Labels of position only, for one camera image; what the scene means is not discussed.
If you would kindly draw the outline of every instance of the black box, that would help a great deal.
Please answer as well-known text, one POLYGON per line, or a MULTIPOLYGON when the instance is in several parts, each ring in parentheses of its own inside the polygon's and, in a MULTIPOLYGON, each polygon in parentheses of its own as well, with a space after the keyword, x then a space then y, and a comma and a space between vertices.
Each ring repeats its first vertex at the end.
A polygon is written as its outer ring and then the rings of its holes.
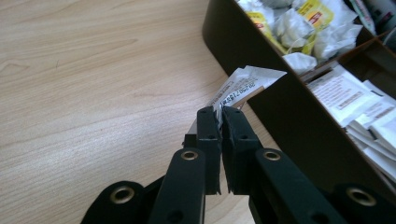
POLYGON ((210 1, 203 36, 228 75, 246 65, 288 72, 248 102, 280 148, 316 186, 332 191, 334 183, 353 182, 396 203, 394 186, 367 161, 305 86, 341 64, 358 79, 370 79, 396 98, 396 58, 380 37, 363 29, 356 48, 298 77, 234 0, 210 1))

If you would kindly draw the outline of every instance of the bolt hole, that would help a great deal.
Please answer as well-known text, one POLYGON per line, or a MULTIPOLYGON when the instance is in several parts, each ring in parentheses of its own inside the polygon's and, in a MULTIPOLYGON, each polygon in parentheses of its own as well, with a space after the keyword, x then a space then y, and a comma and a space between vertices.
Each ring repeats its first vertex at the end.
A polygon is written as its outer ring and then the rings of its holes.
POLYGON ((128 186, 121 186, 113 190, 110 200, 113 203, 128 203, 134 197, 134 190, 128 186))
POLYGON ((375 198, 361 189, 351 188, 346 190, 347 196, 350 199, 364 206, 374 206, 376 204, 375 198))
POLYGON ((280 155, 275 153, 275 152, 264 152, 264 158, 270 161, 279 161, 280 160, 280 155))
POLYGON ((198 158, 198 153, 194 151, 185 151, 181 153, 181 158, 186 161, 193 161, 198 158))
POLYGON ((181 220, 183 220, 183 213, 178 210, 170 212, 166 219, 170 223, 179 223, 181 220))
POLYGON ((315 213, 314 215, 311 216, 311 218, 314 222, 319 224, 326 224, 329 223, 330 221, 329 218, 322 213, 315 213))

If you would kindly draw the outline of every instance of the table surface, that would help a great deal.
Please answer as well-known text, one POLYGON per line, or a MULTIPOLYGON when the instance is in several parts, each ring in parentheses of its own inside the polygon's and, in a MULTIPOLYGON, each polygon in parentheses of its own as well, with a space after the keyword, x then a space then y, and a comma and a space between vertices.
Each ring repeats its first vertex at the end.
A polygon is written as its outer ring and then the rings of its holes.
MULTIPOLYGON (((202 39, 207 5, 0 2, 0 223, 79 223, 110 184, 165 174, 227 78, 202 39)), ((205 223, 252 223, 224 172, 221 185, 206 197, 205 223)))

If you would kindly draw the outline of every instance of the white packet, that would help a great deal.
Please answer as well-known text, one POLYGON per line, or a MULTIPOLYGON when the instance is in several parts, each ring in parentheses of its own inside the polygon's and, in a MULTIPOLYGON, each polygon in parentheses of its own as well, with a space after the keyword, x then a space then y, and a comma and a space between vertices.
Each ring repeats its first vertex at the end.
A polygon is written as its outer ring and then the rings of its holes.
POLYGON ((385 157, 371 148, 366 148, 363 153, 376 164, 378 169, 396 183, 396 161, 385 157))
MULTIPOLYGON (((224 84, 221 85, 220 89, 206 106, 213 105, 220 127, 222 124, 221 109, 224 105, 240 106, 250 97, 254 96, 254 93, 257 94, 264 88, 268 88, 285 74, 287 73, 253 66, 237 68, 224 84)), ((195 120, 188 133, 196 133, 196 125, 195 120)))
POLYGON ((352 74, 338 65, 307 85, 343 128, 374 104, 375 98, 379 98, 354 79, 352 74))
POLYGON ((362 147, 362 146, 364 146, 364 148, 370 147, 375 151, 381 153, 382 155, 388 157, 389 159, 396 161, 396 154, 389 151, 388 149, 378 144, 377 142, 375 142, 373 138, 367 137, 359 133, 358 131, 354 130, 353 128, 350 128, 349 126, 346 126, 346 133, 349 137, 354 138, 353 142, 357 144, 358 147, 362 147))
POLYGON ((259 89, 266 89, 274 84, 278 79, 286 75, 286 72, 277 71, 273 69, 246 66, 244 71, 249 74, 244 86, 235 88, 224 100, 221 105, 237 107, 247 96, 259 89))
POLYGON ((254 66, 246 66, 243 71, 248 77, 243 78, 238 85, 233 86, 228 95, 224 94, 226 97, 219 104, 214 104, 215 110, 217 108, 216 114, 219 126, 222 124, 221 109, 224 105, 238 107, 250 97, 268 88, 287 74, 283 71, 254 66))
POLYGON ((396 110, 374 121, 369 129, 379 144, 396 153, 396 110))
POLYGON ((300 52, 283 55, 282 57, 298 75, 310 71, 318 65, 314 57, 300 52))
POLYGON ((301 48, 306 39, 314 33, 311 23, 298 14, 294 8, 289 9, 276 22, 275 35, 286 48, 301 48))
POLYGON ((381 99, 370 106, 366 111, 363 112, 358 118, 352 120, 348 125, 354 127, 360 133, 367 136, 371 136, 368 132, 369 127, 373 122, 382 117, 386 116, 392 110, 394 110, 396 104, 389 98, 381 97, 381 99))

